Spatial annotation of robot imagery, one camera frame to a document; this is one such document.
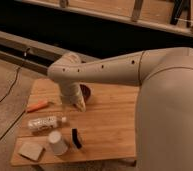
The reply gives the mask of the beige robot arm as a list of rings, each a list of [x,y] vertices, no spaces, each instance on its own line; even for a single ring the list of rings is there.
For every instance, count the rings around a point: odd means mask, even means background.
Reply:
[[[83,100],[82,82],[138,86],[138,171],[193,171],[193,48],[145,50],[88,63],[70,52],[50,65],[47,75],[67,104]]]

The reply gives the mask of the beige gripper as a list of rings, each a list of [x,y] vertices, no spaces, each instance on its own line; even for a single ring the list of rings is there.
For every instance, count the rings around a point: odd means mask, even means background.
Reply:
[[[75,105],[81,112],[86,111],[84,97],[78,83],[60,84],[59,89],[63,104]]]

